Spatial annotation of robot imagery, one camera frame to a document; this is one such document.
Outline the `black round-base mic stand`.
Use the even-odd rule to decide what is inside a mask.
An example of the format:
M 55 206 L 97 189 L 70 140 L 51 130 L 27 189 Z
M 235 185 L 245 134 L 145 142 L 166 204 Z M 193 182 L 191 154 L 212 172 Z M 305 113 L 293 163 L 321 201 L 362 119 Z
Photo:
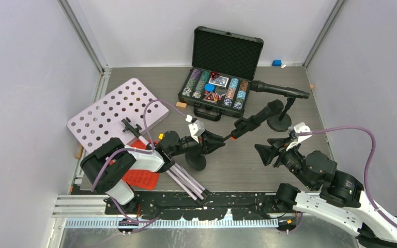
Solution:
M 225 146 L 226 140 L 240 138 L 261 125 L 261 120 L 257 116 L 241 117 L 235 121 L 235 129 L 228 136 L 222 137 L 206 130 L 203 122 L 197 118 L 187 115 L 186 121 L 189 123 L 190 136 L 186 138 L 187 142 L 184 145 L 185 158 L 188 165 L 196 171 L 202 171 L 206 167 L 205 155 Z
M 292 120 L 287 112 L 292 107 L 295 101 L 295 98 L 287 98 L 287 103 L 283 111 L 267 119 L 267 124 L 269 128 L 277 132 L 285 132 L 288 130 L 288 128 L 292 124 Z

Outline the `black microphone plain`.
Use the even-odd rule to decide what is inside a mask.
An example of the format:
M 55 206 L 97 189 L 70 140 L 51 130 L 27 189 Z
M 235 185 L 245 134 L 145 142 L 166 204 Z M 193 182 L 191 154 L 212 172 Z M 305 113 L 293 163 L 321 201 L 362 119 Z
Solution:
M 310 96 L 308 92 L 299 89 L 271 85 L 262 81 L 251 81 L 250 90 L 254 92 L 266 92 L 276 95 L 282 95 L 287 98 L 308 99 Z

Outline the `red sheet music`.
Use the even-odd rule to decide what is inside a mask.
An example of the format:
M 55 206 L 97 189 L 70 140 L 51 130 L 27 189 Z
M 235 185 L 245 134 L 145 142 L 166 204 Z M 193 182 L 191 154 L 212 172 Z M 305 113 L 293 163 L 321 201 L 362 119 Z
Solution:
M 146 154 L 137 150 L 133 155 L 136 163 L 123 175 L 122 181 L 133 187 L 153 190 L 159 179 L 157 171 L 162 165 L 162 159 L 159 155 L 154 157 L 154 153 Z

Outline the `lilac tripod music stand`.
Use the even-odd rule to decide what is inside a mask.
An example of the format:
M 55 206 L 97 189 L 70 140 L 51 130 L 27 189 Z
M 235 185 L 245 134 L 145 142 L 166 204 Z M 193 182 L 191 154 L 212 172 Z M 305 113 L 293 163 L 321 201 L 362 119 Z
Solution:
M 72 117 L 67 126 L 87 155 L 115 137 L 125 145 L 154 150 L 155 141 L 144 135 L 168 114 L 167 105 L 132 78 Z

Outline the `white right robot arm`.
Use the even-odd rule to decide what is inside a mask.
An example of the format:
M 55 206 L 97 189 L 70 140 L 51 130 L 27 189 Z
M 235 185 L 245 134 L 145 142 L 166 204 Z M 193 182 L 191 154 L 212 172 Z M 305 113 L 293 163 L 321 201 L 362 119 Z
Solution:
M 270 138 L 256 144 L 262 163 L 285 166 L 315 197 L 289 183 L 281 183 L 274 206 L 281 212 L 308 213 L 333 224 L 356 238 L 364 247 L 397 247 L 397 216 L 381 214 L 354 176 L 337 169 L 337 163 L 319 150 L 304 156 L 291 138 Z

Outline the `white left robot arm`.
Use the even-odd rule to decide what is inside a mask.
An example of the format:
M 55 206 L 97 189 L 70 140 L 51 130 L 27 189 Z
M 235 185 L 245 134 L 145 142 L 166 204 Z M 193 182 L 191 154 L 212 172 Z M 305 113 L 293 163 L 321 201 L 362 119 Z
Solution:
M 183 154 L 193 169 L 201 171 L 206 167 L 205 155 L 224 145 L 223 137 L 209 131 L 183 138 L 174 131 L 167 131 L 154 150 L 134 148 L 115 137 L 87 155 L 80 167 L 92 184 L 92 191 L 109 195 L 120 210 L 131 214 L 137 209 L 138 200 L 130 184 L 123 179 L 128 171 L 167 173 L 194 201 L 200 201 L 207 197 L 208 191 L 174 157 Z

